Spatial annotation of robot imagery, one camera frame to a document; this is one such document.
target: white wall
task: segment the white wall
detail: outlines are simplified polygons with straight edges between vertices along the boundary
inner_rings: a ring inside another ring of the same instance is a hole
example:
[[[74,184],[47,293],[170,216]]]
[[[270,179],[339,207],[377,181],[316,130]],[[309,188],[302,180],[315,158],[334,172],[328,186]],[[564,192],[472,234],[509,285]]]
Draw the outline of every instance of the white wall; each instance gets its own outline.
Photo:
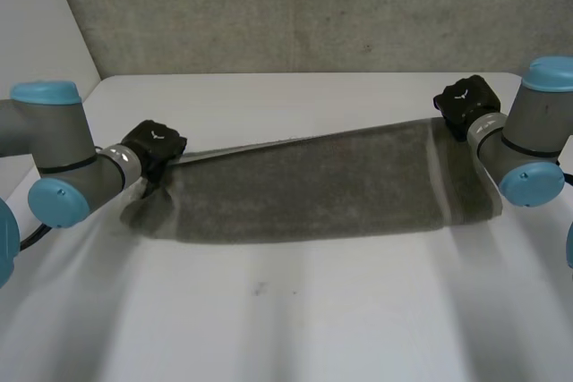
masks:
[[[18,82],[75,81],[82,98],[99,83],[66,0],[0,0],[0,98]],[[0,158],[0,198],[32,167],[30,156]]]

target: white table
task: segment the white table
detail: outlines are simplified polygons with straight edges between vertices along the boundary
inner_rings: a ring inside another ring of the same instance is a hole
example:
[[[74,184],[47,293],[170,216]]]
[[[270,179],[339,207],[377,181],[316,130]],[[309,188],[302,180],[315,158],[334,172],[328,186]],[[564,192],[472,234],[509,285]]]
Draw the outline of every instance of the white table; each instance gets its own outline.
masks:
[[[464,76],[125,76],[85,107],[102,147],[151,118],[203,150],[436,116],[432,97]],[[519,78],[483,76],[508,112]],[[8,200],[25,233],[37,177]],[[573,191],[480,225],[244,246],[133,237],[126,199],[17,258],[1,380],[571,380]]]

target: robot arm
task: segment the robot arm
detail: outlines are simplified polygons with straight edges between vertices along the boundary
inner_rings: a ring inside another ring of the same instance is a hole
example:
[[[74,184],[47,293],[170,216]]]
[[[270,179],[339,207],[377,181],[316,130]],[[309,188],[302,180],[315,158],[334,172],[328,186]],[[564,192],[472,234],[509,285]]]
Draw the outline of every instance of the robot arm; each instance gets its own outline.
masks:
[[[573,134],[573,57],[542,57],[523,77],[509,116],[483,78],[472,76],[434,98],[454,136],[467,139],[513,205],[541,206],[559,195],[558,158]],[[573,228],[567,243],[573,267]]]
[[[80,96],[68,81],[19,84],[11,99],[0,100],[0,157],[32,155],[40,179],[30,188],[30,209],[53,228],[76,225],[141,176],[157,179],[185,145],[179,133],[148,120],[120,144],[96,152]],[[0,286],[19,248],[17,224],[0,200]]]

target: gray towel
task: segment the gray towel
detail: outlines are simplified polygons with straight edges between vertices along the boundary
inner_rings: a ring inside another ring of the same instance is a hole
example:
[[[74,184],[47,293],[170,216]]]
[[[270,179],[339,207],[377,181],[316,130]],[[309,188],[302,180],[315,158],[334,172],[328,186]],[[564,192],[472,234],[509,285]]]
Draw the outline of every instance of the gray towel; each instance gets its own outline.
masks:
[[[435,118],[174,166],[122,220],[151,238],[262,243],[421,232],[500,212],[467,144]]]

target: black band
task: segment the black band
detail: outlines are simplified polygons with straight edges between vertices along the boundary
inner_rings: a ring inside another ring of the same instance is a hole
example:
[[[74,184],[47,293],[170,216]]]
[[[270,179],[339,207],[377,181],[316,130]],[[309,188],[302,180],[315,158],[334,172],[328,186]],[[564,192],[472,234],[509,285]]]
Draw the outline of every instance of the black band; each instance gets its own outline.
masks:
[[[503,135],[501,135],[501,141],[505,144],[506,147],[511,148],[516,152],[519,152],[521,154],[525,154],[526,156],[530,156],[530,157],[556,158],[556,157],[561,155],[561,151],[543,152],[543,151],[533,151],[531,149],[521,148],[520,146],[516,145],[512,141],[508,140]]]
[[[482,145],[487,140],[487,138],[492,136],[494,133],[501,132],[502,130],[503,130],[503,128],[500,127],[499,129],[492,130],[491,132],[489,132],[485,136],[483,136],[483,139],[480,140],[480,143],[477,144],[477,150],[475,152],[475,154],[477,155],[478,158],[480,157],[480,149],[482,149]]]
[[[105,157],[107,158],[109,161],[111,161],[115,167],[117,167],[117,170],[119,171],[119,175],[122,177],[122,190],[125,188],[125,174],[124,174],[124,169],[122,169],[122,167],[117,164],[117,162],[110,156],[107,156],[106,154],[99,154],[100,157]]]
[[[38,167],[38,172],[41,174],[60,174],[62,172],[68,172],[70,170],[80,169],[85,166],[89,166],[92,163],[95,163],[98,159],[98,155],[94,154],[93,156],[86,158],[85,160],[78,161],[77,163],[73,163],[67,166],[58,166],[58,167]]]

